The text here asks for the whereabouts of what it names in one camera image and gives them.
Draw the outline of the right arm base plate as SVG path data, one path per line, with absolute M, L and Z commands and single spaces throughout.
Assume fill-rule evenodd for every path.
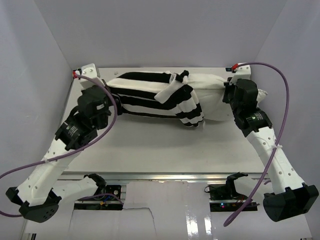
M 209 184 L 204 188 L 204 192 L 209 195 L 211 213 L 235 212 L 248 198 L 243 194 L 231 196 L 225 184 Z

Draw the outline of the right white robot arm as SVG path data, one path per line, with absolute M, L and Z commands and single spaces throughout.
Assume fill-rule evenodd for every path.
M 306 214 L 319 191 L 297 174 L 278 144 L 272 122 L 258 107 L 256 83 L 228 78 L 224 86 L 222 101 L 230 105 L 236 126 L 254 147 L 272 183 L 273 192 L 262 196 L 266 214 L 274 222 Z

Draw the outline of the black white striped pillowcase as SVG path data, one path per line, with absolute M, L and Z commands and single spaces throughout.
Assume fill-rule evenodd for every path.
M 197 127 L 204 113 L 190 73 L 126 72 L 107 82 L 119 101 L 123 114 L 164 119 L 178 119 L 186 127 Z

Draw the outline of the white pillow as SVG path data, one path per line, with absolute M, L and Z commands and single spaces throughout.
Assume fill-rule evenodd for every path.
M 206 73 L 191 73 L 188 84 L 194 89 L 205 120 L 225 122 L 232 120 L 230 105 L 223 102 L 224 82 L 220 76 Z

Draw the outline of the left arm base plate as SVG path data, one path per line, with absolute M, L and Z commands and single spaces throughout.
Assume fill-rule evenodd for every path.
M 107 185 L 99 196 L 74 203 L 74 210 L 121 211 L 126 197 L 125 185 Z

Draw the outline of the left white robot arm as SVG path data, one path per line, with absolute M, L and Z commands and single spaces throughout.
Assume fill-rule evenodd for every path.
M 39 162 L 32 164 L 33 172 L 19 186 L 6 191 L 7 198 L 19 206 L 19 216 L 43 223 L 68 202 L 96 199 L 109 195 L 106 181 L 96 173 L 83 179 L 55 187 L 54 184 L 69 164 L 82 151 L 104 137 L 116 122 L 108 122 L 109 107 L 117 107 L 110 91 L 102 85 L 82 90 L 77 105 L 71 110 Z

